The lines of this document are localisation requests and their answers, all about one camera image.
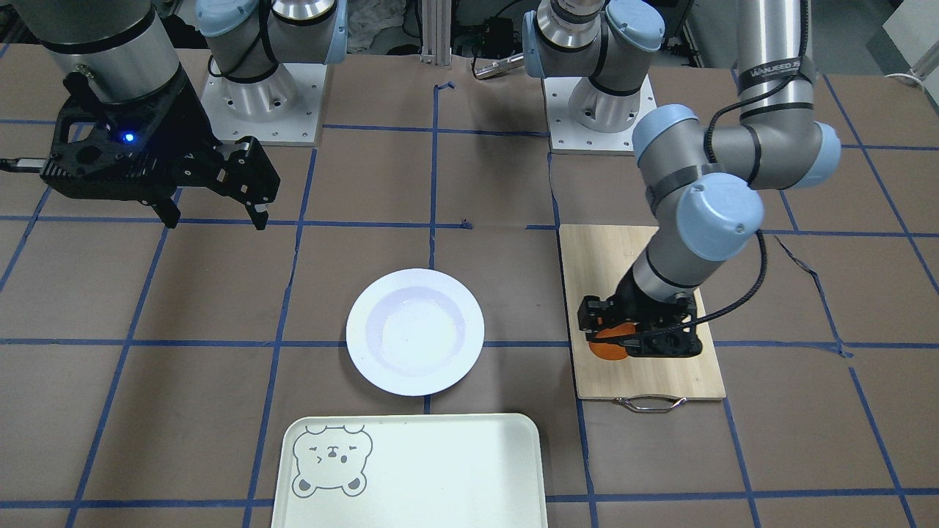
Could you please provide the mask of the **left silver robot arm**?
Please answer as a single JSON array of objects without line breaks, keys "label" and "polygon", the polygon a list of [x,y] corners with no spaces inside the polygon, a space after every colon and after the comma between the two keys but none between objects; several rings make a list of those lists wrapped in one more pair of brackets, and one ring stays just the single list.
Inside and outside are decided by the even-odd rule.
[{"label": "left silver robot arm", "polygon": [[660,13],[644,1],[542,1],[525,14],[531,77],[578,77],[570,105],[598,133],[632,127],[648,206],[660,224],[608,298],[586,296],[577,327],[607,360],[690,358],[698,325],[740,307],[756,290],[708,315],[695,291],[751,238],[766,248],[761,189],[807,188],[841,160],[836,131],[815,120],[811,3],[740,1],[737,103],[707,124],[681,104],[632,113],[664,40]]}]

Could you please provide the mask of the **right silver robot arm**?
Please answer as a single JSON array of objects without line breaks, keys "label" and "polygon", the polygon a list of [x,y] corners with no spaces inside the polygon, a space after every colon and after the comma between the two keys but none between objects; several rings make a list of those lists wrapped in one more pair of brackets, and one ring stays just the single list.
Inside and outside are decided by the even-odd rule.
[{"label": "right silver robot arm", "polygon": [[279,175],[266,142],[311,144],[322,81],[343,61],[345,1],[198,1],[208,85],[199,96],[161,22],[161,1],[15,1],[64,73],[68,98],[43,159],[3,159],[70,199],[138,202],[177,226],[179,188],[205,188],[268,224]]}]

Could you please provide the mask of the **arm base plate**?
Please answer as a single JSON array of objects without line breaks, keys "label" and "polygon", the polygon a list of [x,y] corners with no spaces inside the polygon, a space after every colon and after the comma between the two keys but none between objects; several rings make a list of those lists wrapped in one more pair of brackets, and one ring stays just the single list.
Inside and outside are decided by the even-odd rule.
[{"label": "arm base plate", "polygon": [[253,84],[210,77],[201,103],[225,144],[249,135],[264,146],[316,147],[328,74],[326,65],[292,63]]},{"label": "arm base plate", "polygon": [[634,156],[638,121],[657,107],[648,78],[636,93],[613,96],[586,77],[543,80],[553,154]]}]

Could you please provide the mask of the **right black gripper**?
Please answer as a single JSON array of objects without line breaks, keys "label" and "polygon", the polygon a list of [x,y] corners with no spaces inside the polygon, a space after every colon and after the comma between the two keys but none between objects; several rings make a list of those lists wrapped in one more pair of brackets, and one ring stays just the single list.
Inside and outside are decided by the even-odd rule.
[{"label": "right black gripper", "polygon": [[197,91],[178,70],[153,94],[104,103],[77,71],[63,81],[61,108],[41,180],[73,199],[150,204],[174,230],[181,218],[177,190],[213,185],[216,194],[244,205],[256,230],[268,224],[279,175],[253,136],[219,144]]}]

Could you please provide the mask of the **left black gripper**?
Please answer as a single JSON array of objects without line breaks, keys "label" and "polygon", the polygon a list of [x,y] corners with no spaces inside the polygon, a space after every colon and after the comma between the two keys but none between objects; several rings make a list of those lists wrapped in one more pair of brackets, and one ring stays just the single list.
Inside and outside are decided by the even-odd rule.
[{"label": "left black gripper", "polygon": [[[587,341],[615,343],[627,348],[628,357],[690,358],[700,354],[695,327],[672,330],[698,313],[693,297],[676,303],[660,303],[637,285],[627,271],[613,296],[601,300],[585,296],[577,310],[577,324]],[[653,337],[636,339],[633,334],[657,331]]]}]

